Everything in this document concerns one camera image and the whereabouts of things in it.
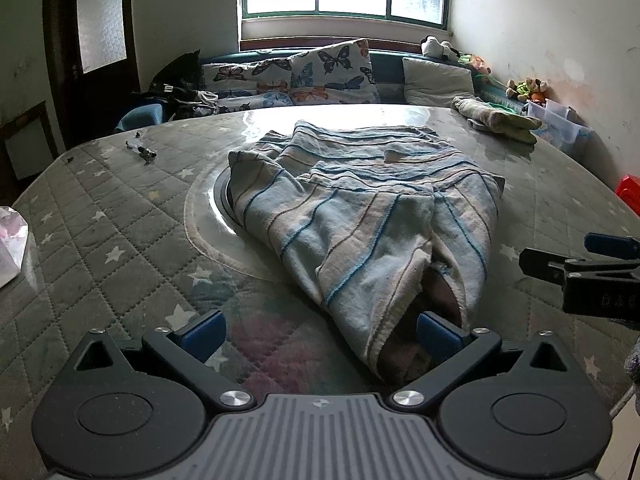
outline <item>triangular hole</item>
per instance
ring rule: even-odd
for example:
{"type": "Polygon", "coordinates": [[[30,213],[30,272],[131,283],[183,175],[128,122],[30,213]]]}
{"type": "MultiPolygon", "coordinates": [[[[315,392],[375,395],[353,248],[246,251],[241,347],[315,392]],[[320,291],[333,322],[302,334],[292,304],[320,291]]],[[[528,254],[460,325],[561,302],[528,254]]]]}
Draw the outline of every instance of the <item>triangular hole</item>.
{"type": "Polygon", "coordinates": [[[562,362],[562,359],[556,352],[553,345],[549,343],[542,343],[536,352],[533,361],[531,362],[533,368],[542,368],[543,370],[555,370],[557,372],[565,372],[566,366],[562,362]]]}
{"type": "Polygon", "coordinates": [[[113,361],[111,361],[106,348],[102,342],[96,341],[86,350],[78,366],[76,366],[76,370],[82,372],[84,370],[95,370],[96,368],[107,368],[111,365],[113,365],[113,361]]]}

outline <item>door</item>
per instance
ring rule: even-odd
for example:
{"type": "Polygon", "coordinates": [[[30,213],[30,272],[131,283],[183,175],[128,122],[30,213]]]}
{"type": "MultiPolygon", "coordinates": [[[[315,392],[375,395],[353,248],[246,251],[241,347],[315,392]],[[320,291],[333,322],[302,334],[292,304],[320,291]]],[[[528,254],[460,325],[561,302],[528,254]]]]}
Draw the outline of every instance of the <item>door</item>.
{"type": "Polygon", "coordinates": [[[67,148],[109,135],[140,90],[131,0],[43,0],[53,101],[67,148]]]}

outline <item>red object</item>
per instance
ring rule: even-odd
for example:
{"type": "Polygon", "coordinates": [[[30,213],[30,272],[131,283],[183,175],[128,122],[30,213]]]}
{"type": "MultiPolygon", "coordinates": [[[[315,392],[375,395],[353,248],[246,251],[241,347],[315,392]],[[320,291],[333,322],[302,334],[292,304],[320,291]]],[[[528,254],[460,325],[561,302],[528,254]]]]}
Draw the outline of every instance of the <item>red object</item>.
{"type": "Polygon", "coordinates": [[[624,176],[616,188],[616,195],[640,216],[640,176],[624,176]]]}

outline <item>window frame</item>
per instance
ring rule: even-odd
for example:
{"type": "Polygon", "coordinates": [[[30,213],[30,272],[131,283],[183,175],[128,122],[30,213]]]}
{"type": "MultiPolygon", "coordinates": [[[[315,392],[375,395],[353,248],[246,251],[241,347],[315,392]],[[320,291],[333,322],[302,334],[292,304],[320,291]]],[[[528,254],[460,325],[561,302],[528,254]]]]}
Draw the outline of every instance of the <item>window frame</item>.
{"type": "Polygon", "coordinates": [[[425,20],[416,20],[415,18],[405,18],[403,16],[394,16],[391,14],[391,0],[386,0],[385,16],[380,14],[361,14],[359,12],[335,12],[328,10],[319,10],[319,0],[316,0],[315,10],[274,10],[271,12],[247,12],[247,0],[242,0],[242,18],[265,18],[268,16],[340,16],[348,18],[373,18],[376,20],[386,20],[388,22],[412,23],[414,25],[424,25],[426,27],[436,28],[439,30],[447,30],[447,22],[449,21],[449,0],[444,0],[442,4],[442,24],[427,22],[425,20]]]}

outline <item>screw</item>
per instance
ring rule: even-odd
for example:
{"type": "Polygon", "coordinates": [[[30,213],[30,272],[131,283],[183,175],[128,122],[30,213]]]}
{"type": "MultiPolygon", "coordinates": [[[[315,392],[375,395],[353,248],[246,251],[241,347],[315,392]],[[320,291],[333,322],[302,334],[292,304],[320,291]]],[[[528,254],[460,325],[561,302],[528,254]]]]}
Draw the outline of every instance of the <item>screw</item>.
{"type": "Polygon", "coordinates": [[[424,402],[424,395],[415,390],[403,390],[394,393],[393,399],[400,406],[417,406],[424,402]]]}
{"type": "Polygon", "coordinates": [[[228,390],[220,395],[220,402],[225,406],[244,406],[251,401],[251,395],[240,390],[228,390]]]}

